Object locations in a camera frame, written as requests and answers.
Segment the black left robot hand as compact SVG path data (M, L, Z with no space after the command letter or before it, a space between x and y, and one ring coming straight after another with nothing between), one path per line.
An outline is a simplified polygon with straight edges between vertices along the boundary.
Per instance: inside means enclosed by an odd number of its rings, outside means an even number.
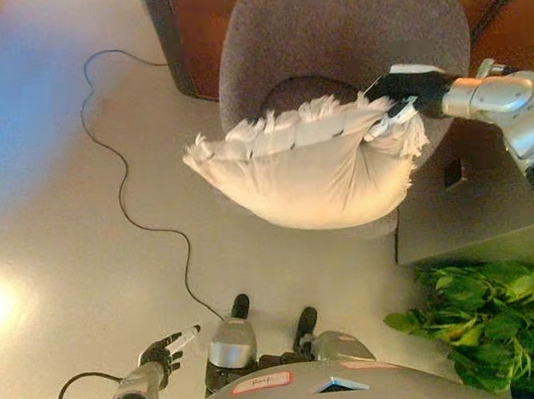
M170 375L180 368L180 359L183 357L183 349L196 339L201 332L201 327L196 324L190 328L171 334L151 344L139 355L138 366L143 367L148 363L157 363L161 368L159 389L164 389L169 383Z

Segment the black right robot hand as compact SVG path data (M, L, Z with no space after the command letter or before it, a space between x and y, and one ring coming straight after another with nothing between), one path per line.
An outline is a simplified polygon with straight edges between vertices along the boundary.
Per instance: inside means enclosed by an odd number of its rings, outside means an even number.
M369 101L386 98L392 106L386 112L387 124L405 124L422 114L425 118L444 119L444 96L459 76L441 69L423 69L418 65L393 65L391 71L378 77L365 90Z

